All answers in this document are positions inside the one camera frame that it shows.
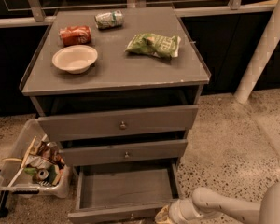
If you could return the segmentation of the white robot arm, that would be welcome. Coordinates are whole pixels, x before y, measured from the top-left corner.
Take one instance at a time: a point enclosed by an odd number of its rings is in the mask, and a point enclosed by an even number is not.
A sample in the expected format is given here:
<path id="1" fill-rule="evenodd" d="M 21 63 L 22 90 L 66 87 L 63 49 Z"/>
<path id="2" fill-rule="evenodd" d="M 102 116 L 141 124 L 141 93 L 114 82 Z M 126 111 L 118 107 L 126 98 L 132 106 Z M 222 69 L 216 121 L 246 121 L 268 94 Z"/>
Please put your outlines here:
<path id="1" fill-rule="evenodd" d="M 196 188 L 192 196 L 178 199 L 155 216 L 157 224 L 191 224 L 193 220 L 225 214 L 242 224 L 280 224 L 280 182 L 266 191 L 261 203 L 253 203 L 217 194 L 208 188 Z"/>

